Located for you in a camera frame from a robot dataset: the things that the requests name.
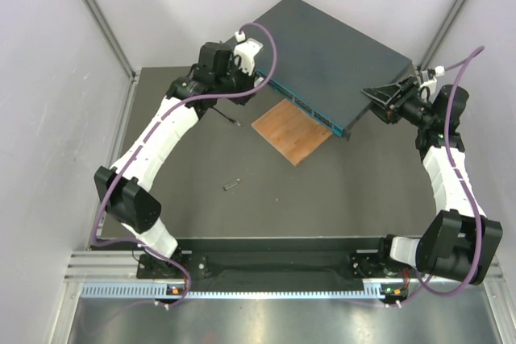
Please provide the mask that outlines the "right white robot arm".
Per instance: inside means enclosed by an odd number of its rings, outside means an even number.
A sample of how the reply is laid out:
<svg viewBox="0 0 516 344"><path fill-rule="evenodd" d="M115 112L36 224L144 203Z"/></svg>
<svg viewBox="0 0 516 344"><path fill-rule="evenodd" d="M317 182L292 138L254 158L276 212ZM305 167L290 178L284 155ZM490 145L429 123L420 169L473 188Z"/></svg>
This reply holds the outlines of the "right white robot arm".
<svg viewBox="0 0 516 344"><path fill-rule="evenodd" d="M443 86L434 100L416 77L363 89L383 122L402 119L418 129L415 140L431 181L436 216L420 238L388 235L376 257L378 270L395 276L404 267L471 285L483 282L503 230L477 203L465 170L465 147L457 128L469 98L460 86Z"/></svg>

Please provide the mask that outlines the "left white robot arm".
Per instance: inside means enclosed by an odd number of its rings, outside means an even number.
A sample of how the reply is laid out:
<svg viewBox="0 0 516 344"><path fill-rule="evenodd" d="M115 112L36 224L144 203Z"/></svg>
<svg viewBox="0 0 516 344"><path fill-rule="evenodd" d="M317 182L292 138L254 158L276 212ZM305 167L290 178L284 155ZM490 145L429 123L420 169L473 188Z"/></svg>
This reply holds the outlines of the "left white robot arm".
<svg viewBox="0 0 516 344"><path fill-rule="evenodd" d="M228 94L235 104L243 105L251 98L256 56L262 47L254 39L234 47L204 44L198 62L171 82L157 112L129 150L110 168L100 167L94 174L101 211L130 231L164 276L177 275L183 258L160 218L160 202L150 193L153 182L173 148L218 99Z"/></svg>

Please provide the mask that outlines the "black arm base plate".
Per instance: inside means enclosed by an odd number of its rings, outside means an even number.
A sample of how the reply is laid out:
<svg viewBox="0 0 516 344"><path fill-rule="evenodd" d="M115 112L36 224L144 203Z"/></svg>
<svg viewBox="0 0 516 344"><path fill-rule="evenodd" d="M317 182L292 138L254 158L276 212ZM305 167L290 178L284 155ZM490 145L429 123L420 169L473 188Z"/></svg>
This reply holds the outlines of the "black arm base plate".
<svg viewBox="0 0 516 344"><path fill-rule="evenodd" d="M194 291L357 290L366 280L404 288L410 267L387 267L385 237L181 238L173 257L152 257L130 238L101 239L96 251L140 251L136 277Z"/></svg>

